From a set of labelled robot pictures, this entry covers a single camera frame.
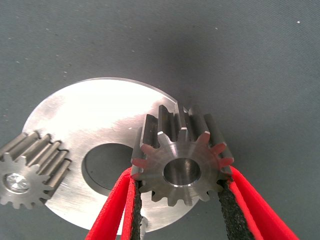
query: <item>aluminum disc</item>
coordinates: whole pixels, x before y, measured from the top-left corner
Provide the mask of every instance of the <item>aluminum disc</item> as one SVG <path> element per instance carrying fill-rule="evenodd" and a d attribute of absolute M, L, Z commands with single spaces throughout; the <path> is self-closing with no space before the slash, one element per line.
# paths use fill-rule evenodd
<path fill-rule="evenodd" d="M 158 117 L 159 105 L 173 111 L 175 103 L 175 99 L 150 85 L 114 77 L 77 82 L 46 98 L 31 113 L 23 132 L 38 131 L 41 136 L 50 133 L 52 141 L 62 141 L 61 147 L 69 150 L 68 158 L 72 160 L 70 172 L 46 206 L 68 222 L 90 229 L 107 196 L 85 180 L 86 154 L 108 143 L 133 148 L 146 114 Z M 177 221 L 192 208 L 183 201 L 170 207 L 166 198 L 153 202 L 150 192 L 141 197 L 141 214 L 148 220 L 147 232 Z"/>

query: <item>small pinion gear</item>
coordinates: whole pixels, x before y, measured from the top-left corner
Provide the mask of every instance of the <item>small pinion gear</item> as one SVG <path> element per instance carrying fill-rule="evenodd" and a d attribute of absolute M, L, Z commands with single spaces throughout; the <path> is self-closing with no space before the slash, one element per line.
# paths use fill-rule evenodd
<path fill-rule="evenodd" d="M 197 106 L 188 112 L 177 103 L 174 112 L 161 105 L 158 118 L 147 115 L 132 153 L 133 179 L 140 192 L 152 191 L 154 202 L 167 198 L 169 206 L 193 198 L 208 201 L 208 191 L 221 192 L 217 183 L 232 174 L 234 158 L 210 114 Z"/>
<path fill-rule="evenodd" d="M 22 133 L 0 148 L 0 203 L 12 202 L 15 209 L 32 209 L 52 197 L 68 171 L 71 161 L 59 141 L 49 135 Z"/>

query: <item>gray backdrop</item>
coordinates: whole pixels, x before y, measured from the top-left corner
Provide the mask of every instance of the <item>gray backdrop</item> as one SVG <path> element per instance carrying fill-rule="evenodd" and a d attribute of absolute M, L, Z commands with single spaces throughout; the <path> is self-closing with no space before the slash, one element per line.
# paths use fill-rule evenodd
<path fill-rule="evenodd" d="M 234 165 L 302 239 L 320 227 L 317 0 L 1 0 L 0 145 L 51 93 L 93 77 L 212 113 Z M 0 206 L 2 240 L 79 240 L 46 207 Z M 215 197 L 146 239 L 227 239 Z"/>

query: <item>gear hub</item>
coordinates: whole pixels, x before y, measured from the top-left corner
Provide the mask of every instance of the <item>gear hub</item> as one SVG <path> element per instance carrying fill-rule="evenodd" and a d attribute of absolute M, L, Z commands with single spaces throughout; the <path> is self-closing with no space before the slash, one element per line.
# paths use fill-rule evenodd
<path fill-rule="evenodd" d="M 208 191 L 220 192 L 218 180 L 232 174 L 234 162 L 210 114 L 202 115 L 197 106 L 188 112 L 177 103 L 174 112 L 164 105 L 158 118 L 147 114 L 138 131 L 132 153 L 132 177 L 142 181 L 140 192 L 152 191 L 154 202 L 167 197 L 169 206 L 194 198 L 208 201 Z"/>
<path fill-rule="evenodd" d="M 39 138 L 36 132 L 21 133 L 0 149 L 0 203 L 12 202 L 15 209 L 43 205 L 58 188 L 67 173 L 70 160 L 66 150 L 58 150 L 59 141 L 50 136 Z"/>

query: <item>circular metal disc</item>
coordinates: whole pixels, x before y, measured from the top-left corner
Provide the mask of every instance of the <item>circular metal disc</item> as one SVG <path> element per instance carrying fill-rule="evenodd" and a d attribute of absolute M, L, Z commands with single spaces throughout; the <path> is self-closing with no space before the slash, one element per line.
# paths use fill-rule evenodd
<path fill-rule="evenodd" d="M 69 150 L 72 160 L 70 172 L 46 206 L 70 223 L 90 229 L 107 197 L 94 191 L 83 177 L 86 154 L 107 143 L 133 148 L 146 114 L 157 117 L 159 105 L 173 111 L 175 103 L 152 86 L 114 77 L 77 82 L 46 98 L 31 113 L 23 131 L 38 131 L 41 136 L 50 133 L 52 141 L 62 141 L 61 148 Z M 182 201 L 170 207 L 166 198 L 153 202 L 151 192 L 142 194 L 141 214 L 148 220 L 147 232 L 175 222 L 191 208 Z"/>

